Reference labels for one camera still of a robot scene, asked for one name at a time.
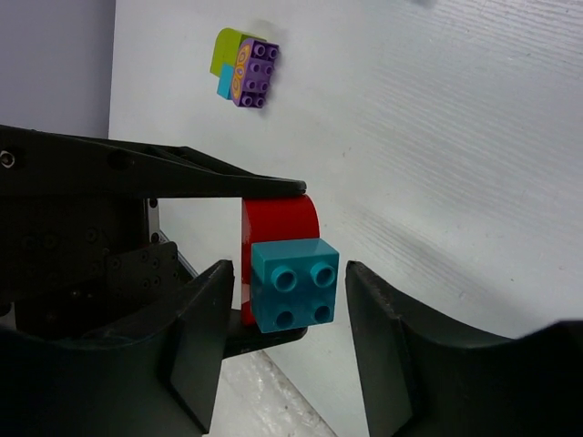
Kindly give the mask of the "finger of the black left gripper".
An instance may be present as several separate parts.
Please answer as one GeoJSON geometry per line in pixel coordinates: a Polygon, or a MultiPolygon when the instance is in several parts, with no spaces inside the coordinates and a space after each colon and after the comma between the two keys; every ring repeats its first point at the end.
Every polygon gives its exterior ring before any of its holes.
{"type": "Polygon", "coordinates": [[[257,175],[190,147],[1,128],[1,194],[294,198],[301,180],[257,175]]]}
{"type": "Polygon", "coordinates": [[[298,328],[272,333],[261,333],[256,325],[245,326],[241,321],[241,311],[232,309],[230,311],[223,358],[228,359],[294,342],[302,339],[307,332],[308,328],[298,328]]]}

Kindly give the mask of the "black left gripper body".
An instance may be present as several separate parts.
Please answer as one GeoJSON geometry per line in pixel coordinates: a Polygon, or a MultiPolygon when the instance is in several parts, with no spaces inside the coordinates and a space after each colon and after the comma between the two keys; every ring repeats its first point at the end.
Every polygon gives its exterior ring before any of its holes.
{"type": "Polygon", "coordinates": [[[1,304],[15,328],[56,340],[161,299],[192,277],[156,229],[156,202],[111,197],[1,200],[1,304]]]}

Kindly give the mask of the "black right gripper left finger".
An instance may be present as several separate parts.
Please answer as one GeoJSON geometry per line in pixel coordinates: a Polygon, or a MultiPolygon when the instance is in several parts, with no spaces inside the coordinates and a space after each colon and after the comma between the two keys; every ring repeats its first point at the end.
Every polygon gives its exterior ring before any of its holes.
{"type": "Polygon", "coordinates": [[[213,264],[78,340],[1,331],[4,436],[201,436],[210,430],[233,266],[213,264]]]}

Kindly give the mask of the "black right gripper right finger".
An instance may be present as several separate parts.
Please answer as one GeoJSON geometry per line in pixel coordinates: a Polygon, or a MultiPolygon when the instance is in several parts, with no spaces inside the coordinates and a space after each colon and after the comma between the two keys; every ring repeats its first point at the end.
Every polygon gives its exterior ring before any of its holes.
{"type": "Polygon", "coordinates": [[[362,262],[346,267],[372,436],[579,436],[582,324],[509,339],[434,310],[362,262]]]}

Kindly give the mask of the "red rounded lego brick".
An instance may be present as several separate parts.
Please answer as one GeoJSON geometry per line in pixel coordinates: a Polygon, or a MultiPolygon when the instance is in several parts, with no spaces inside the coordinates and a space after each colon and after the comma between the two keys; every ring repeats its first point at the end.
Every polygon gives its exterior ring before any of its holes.
{"type": "Polygon", "coordinates": [[[296,198],[250,199],[241,202],[241,322],[253,326],[251,311],[251,245],[320,237],[316,208],[308,195],[296,198]]]}

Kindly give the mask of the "small teal lego cube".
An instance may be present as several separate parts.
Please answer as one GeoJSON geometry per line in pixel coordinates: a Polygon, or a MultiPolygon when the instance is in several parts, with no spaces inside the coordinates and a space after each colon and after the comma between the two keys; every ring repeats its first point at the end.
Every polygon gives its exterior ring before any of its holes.
{"type": "Polygon", "coordinates": [[[323,239],[251,245],[251,311],[263,333],[334,319],[340,254],[323,239]]]}

